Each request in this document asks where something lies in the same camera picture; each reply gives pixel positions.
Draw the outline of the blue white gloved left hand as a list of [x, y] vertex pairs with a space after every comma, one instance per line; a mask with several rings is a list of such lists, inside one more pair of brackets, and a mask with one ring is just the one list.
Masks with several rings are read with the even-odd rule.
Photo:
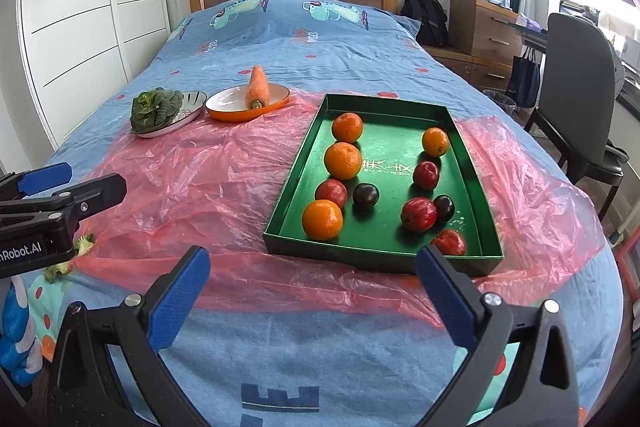
[[40, 373], [42, 361], [27, 291], [21, 277], [14, 275], [1, 313], [1, 368], [17, 387], [27, 388]]

